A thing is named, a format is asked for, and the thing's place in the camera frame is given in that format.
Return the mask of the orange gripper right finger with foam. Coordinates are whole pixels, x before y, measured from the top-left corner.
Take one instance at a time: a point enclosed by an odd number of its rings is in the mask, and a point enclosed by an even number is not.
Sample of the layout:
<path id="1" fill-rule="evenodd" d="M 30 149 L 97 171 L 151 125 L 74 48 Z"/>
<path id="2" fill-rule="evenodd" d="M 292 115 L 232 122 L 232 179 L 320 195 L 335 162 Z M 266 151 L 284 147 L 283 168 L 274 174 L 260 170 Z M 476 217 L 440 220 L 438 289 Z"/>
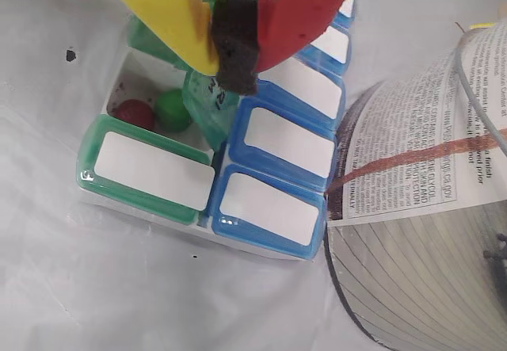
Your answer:
<path id="1" fill-rule="evenodd" d="M 211 35 L 218 85 L 253 94 L 257 76 L 321 36 L 345 0 L 215 0 Z"/>

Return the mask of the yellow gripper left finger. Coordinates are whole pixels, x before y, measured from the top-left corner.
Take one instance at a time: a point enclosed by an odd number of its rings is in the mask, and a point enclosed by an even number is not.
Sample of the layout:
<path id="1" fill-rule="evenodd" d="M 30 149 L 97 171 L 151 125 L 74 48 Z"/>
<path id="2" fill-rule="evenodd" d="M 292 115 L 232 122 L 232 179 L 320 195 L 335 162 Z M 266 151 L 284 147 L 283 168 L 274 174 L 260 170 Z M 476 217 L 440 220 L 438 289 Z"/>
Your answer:
<path id="1" fill-rule="evenodd" d="M 203 0 L 121 0 L 192 69 L 216 74 L 219 57 L 211 36 L 211 9 Z"/>

